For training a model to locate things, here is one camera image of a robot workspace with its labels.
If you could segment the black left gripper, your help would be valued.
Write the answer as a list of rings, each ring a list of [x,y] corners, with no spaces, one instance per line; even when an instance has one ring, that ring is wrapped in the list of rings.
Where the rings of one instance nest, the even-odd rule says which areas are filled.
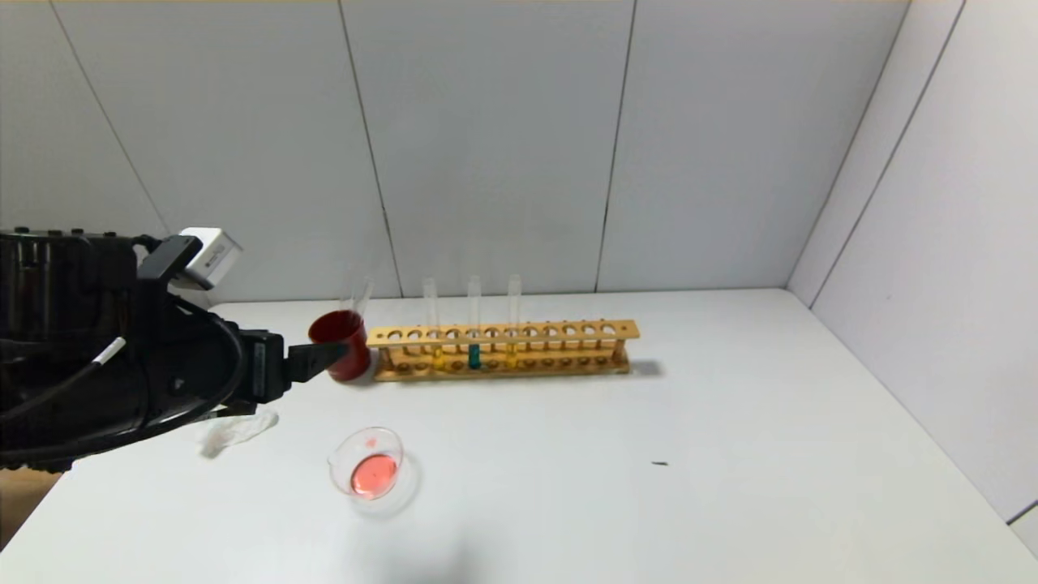
[[[252,415],[281,398],[290,382],[308,382],[340,361],[338,341],[288,347],[283,337],[200,309],[184,299],[166,306],[164,417],[185,417],[204,402],[202,419]]]

